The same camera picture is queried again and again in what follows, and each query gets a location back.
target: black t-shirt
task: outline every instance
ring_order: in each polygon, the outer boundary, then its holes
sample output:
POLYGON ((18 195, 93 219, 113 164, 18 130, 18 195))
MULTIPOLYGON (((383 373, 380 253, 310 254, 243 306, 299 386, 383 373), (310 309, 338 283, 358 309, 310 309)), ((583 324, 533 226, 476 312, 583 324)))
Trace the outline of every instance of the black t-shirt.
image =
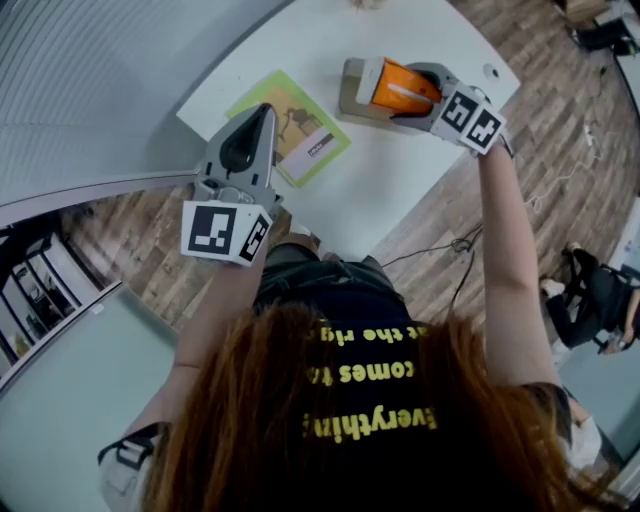
MULTIPOLYGON (((306 479, 291 492, 305 496, 328 489, 340 496, 356 490, 371 503, 381 486, 387 487, 385 496, 392 486, 400 502, 407 493, 423 492, 426 504, 429 486, 455 480, 449 473, 465 463, 465 447, 479 439, 463 421, 441 424, 425 402, 415 378, 415 354, 426 327, 413 322, 394 295, 368 288, 297 289, 282 300, 301 301, 330 319, 320 337, 332 347, 330 364, 307 371, 312 389, 331 393, 330 409, 313 411, 314 404, 303 400, 300 410, 291 411, 289 449, 310 454, 306 479), (433 475, 431 484, 424 481, 427 473, 433 475)), ((555 406, 558 432, 570 444, 564 391, 550 384, 527 388, 544 408, 555 406)), ((490 459, 489 447, 486 453, 490 459)))

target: shorts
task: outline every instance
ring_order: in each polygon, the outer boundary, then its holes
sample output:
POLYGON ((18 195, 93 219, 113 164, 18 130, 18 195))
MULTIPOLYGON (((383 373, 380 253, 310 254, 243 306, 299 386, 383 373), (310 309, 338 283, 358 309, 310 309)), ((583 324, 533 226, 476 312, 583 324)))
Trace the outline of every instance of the shorts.
POLYGON ((390 294, 404 302, 382 266, 371 256, 360 263, 320 261, 306 247, 294 243, 277 245, 267 254, 257 303, 273 302, 287 290, 322 285, 358 285, 371 291, 390 294))

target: hand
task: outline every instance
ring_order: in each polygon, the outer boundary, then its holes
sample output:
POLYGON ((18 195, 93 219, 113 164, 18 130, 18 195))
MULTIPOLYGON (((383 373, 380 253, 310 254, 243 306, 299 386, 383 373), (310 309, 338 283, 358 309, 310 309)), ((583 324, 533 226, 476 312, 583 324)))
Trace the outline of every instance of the hand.
POLYGON ((631 343, 633 341, 635 334, 636 333, 633 327, 627 327, 624 331, 624 336, 622 337, 622 341, 624 341, 625 343, 631 343))

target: black cable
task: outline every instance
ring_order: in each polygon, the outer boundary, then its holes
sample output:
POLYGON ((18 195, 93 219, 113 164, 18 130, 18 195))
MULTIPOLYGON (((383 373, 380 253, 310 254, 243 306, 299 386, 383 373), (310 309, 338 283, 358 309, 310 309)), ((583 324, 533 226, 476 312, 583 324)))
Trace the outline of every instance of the black cable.
POLYGON ((462 279, 460 280, 460 284, 458 284, 458 287, 456 288, 456 291, 453 294, 453 299, 451 299, 451 307, 453 307, 456 303, 456 299, 458 298, 458 295, 460 295, 460 292, 464 287, 464 284, 467 282, 467 278, 471 273, 471 269, 473 268, 473 262, 476 259, 476 251, 473 249, 473 247, 478 241, 478 238, 480 237, 481 234, 482 234, 482 222, 480 222, 476 227, 474 227, 462 238, 456 238, 448 245, 430 247, 429 249, 420 249, 419 251, 415 251, 415 252, 412 252, 411 254, 400 256, 395 260, 390 261, 389 263, 385 263, 384 265, 382 265, 382 268, 386 268, 389 265, 392 265, 393 263, 406 260, 407 258, 411 258, 412 256, 417 256, 418 254, 426 254, 429 252, 439 251, 443 249, 453 249, 456 254, 459 254, 461 252, 470 252, 471 261, 469 262, 469 266, 467 267, 467 270, 465 271, 464 275, 462 276, 462 279))

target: shoe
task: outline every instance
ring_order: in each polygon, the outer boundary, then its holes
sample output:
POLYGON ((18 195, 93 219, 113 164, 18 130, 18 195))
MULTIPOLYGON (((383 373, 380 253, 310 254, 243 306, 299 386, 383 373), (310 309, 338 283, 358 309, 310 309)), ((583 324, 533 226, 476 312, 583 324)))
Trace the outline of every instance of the shoe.
POLYGON ((571 254, 573 254, 573 251, 576 251, 578 249, 582 249, 582 246, 578 242, 569 242, 567 244, 566 250, 571 254))
POLYGON ((553 279, 543 279, 540 281, 540 290, 547 299, 562 295, 566 286, 553 279))

